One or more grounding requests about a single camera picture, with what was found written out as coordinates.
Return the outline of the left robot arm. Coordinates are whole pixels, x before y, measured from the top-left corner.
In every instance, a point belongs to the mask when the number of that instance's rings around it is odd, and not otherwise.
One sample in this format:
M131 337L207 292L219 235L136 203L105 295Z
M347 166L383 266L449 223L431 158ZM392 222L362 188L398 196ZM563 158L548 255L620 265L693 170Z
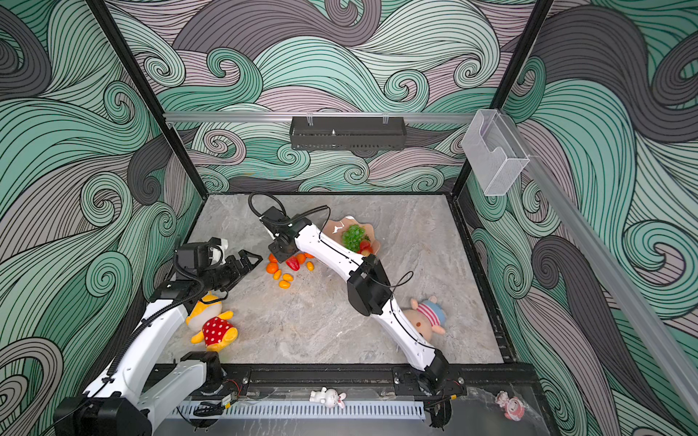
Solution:
M103 374L84 393L61 401L53 434L151 435L191 392L222 383L216 352L195 352L155 386L145 386L168 341L196 305L207 294L213 296L209 305L223 301L263 260L247 250L228 255L226 249L227 242L219 238L176 249L174 278L157 287L144 319Z

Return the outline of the pink fruit bowl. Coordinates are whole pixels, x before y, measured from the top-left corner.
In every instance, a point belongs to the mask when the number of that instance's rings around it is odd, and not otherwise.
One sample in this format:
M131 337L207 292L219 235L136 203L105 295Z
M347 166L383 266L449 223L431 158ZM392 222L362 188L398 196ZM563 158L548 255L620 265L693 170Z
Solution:
M346 249L364 256L377 254L381 243L377 241L374 227L369 223L359 223L352 216L339 221L330 220L323 233Z

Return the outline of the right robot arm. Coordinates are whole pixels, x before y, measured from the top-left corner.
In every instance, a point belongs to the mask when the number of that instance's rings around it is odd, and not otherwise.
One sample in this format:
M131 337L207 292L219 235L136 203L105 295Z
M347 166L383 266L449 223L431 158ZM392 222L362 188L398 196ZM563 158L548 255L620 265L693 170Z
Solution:
M442 351L421 336L394 298L396 287L390 283L381 261L373 254L362 256L332 240L309 217L330 211L327 205L289 216L283 203L270 194L276 204L265 212L254 207L256 196L248 196L251 212L273 238L269 245L277 261L284 262L297 254L309 254L346 281L347 298L356 312L370 317L388 332L416 370L422 392L436 395L443 390L449 362Z

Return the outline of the strawberry cluster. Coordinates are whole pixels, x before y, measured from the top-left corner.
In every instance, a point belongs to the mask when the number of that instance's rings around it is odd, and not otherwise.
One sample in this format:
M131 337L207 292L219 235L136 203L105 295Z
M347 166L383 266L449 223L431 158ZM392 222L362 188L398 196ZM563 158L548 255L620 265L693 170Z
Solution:
M293 271L297 272L300 269L301 263L296 257L291 257L285 261L285 264Z

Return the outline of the green grape bunch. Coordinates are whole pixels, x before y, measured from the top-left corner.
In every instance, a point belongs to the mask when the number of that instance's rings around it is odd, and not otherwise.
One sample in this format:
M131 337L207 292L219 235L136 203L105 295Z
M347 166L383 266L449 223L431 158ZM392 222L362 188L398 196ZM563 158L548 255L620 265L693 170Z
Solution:
M361 241L367 240L366 230L361 225L350 225L342 234L342 244L348 250L359 253Z

